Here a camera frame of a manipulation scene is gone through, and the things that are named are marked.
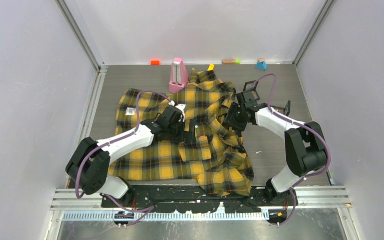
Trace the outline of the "yellow plaid flannel shirt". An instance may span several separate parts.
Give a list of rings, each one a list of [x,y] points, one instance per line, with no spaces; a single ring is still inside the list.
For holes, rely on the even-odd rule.
[[[190,142],[164,140],[137,149],[109,166],[109,173],[126,181],[195,180],[208,194],[250,193],[254,171],[240,133],[224,125],[236,95],[233,83],[214,71],[191,70],[188,84],[176,93],[158,95],[131,88],[124,92],[116,112],[116,134],[152,119],[168,102],[185,104]]]

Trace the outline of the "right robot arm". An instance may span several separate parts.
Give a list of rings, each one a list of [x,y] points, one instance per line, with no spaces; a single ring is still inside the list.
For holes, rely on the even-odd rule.
[[[259,95],[255,90],[242,91],[236,99],[224,121],[228,127],[242,132],[248,124],[253,124],[284,139],[286,165],[266,182],[263,194],[268,203],[278,205],[291,187],[327,166],[321,127],[314,121],[304,123],[290,118],[290,101],[284,107],[258,103]]]

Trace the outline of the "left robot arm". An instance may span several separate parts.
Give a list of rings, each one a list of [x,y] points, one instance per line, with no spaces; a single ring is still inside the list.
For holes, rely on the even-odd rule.
[[[65,172],[84,194],[110,195],[119,206],[129,206],[133,194],[122,178],[108,173],[110,164],[135,150],[154,146],[157,142],[190,142],[192,134],[184,130],[186,110],[186,104],[169,104],[160,115],[141,121],[131,130],[106,139],[82,139],[68,161]]]

